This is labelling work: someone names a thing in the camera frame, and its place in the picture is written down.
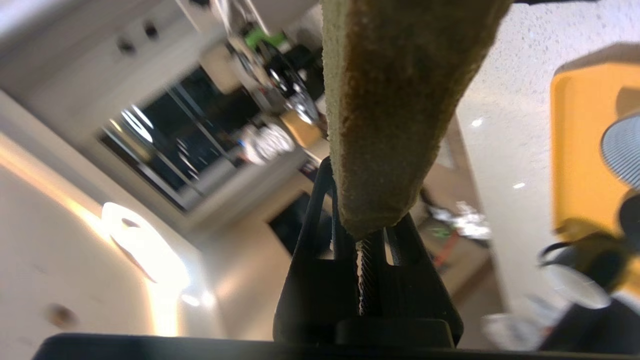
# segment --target speckled countertop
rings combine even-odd
[[[551,80],[566,69],[640,61],[639,14],[636,0],[513,5],[458,106],[477,189],[494,233],[503,296],[516,313],[531,313],[528,294],[562,303],[536,269],[537,253],[556,241]]]

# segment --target mug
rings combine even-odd
[[[553,259],[552,252],[558,251]],[[601,309],[611,304],[610,293],[624,281],[632,251],[625,241],[607,233],[549,245],[538,256],[539,266],[564,298]]]

